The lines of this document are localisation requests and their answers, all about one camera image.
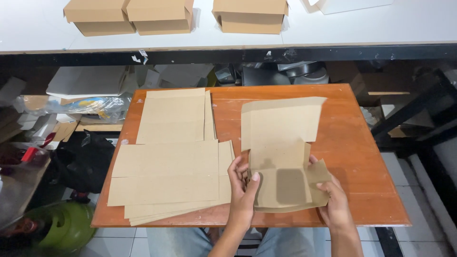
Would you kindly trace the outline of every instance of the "jeans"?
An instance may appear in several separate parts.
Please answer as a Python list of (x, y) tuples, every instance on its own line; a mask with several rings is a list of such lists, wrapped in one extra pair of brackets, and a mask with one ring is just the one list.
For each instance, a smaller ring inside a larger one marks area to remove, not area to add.
[[(213, 248), (199, 228), (147, 228), (151, 257), (206, 257)], [(323, 257), (323, 228), (269, 228), (256, 257)]]

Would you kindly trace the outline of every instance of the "black plastic bag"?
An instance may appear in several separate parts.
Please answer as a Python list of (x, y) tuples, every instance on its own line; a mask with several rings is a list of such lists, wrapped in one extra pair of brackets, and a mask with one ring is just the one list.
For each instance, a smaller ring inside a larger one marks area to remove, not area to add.
[(84, 132), (80, 145), (54, 150), (50, 166), (58, 183), (80, 193), (100, 193), (115, 147), (100, 135)]

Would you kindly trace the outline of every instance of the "wooden table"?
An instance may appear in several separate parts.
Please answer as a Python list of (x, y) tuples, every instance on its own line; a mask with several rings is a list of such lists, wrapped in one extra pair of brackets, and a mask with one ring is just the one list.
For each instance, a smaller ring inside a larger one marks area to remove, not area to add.
[[(215, 87), (211, 90), (216, 133), (220, 142), (232, 140), (235, 155), (241, 147), (241, 106), (265, 100), (323, 96), (316, 142), (311, 153), (323, 158), (328, 170), (341, 182), (357, 225), (411, 225), (397, 190), (365, 123), (348, 84)], [(147, 90), (136, 90), (119, 136), (105, 184), (98, 198), (91, 226), (130, 226), (124, 219), (124, 207), (108, 207), (111, 173), (120, 144), (135, 144)], [(224, 226), (229, 204), (183, 214), (140, 225), (154, 226)], [(255, 213), (253, 227), (319, 227), (324, 226), (317, 209), (269, 214)]]

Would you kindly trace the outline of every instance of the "white table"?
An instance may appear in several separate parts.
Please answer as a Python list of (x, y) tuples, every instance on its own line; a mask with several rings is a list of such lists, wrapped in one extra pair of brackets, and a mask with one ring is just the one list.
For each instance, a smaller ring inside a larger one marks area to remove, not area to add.
[(302, 1), (289, 0), (279, 35), (222, 33), (213, 0), (195, 0), (190, 34), (84, 37), (63, 16), (68, 0), (0, 0), (0, 54), (457, 43), (455, 0), (395, 0), (330, 15)]

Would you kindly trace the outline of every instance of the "hand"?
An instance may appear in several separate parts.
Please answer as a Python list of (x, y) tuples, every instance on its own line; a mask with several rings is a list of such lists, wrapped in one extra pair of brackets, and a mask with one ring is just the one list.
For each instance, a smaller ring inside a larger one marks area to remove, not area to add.
[[(317, 162), (316, 157), (311, 155), (309, 157), (311, 163)], [(346, 194), (341, 188), (340, 181), (332, 175), (331, 182), (317, 183), (317, 188), (326, 191), (330, 195), (329, 202), (326, 206), (319, 207), (320, 215), (325, 224), (331, 230), (347, 229), (348, 227), (355, 227), (352, 220), (351, 211), (347, 202)]]
[(226, 229), (234, 229), (244, 235), (249, 229), (254, 215), (254, 199), (259, 188), (260, 175), (257, 172), (254, 173), (247, 183), (248, 164), (239, 166), (241, 159), (241, 156), (236, 157), (227, 170), (232, 188), (232, 199)]

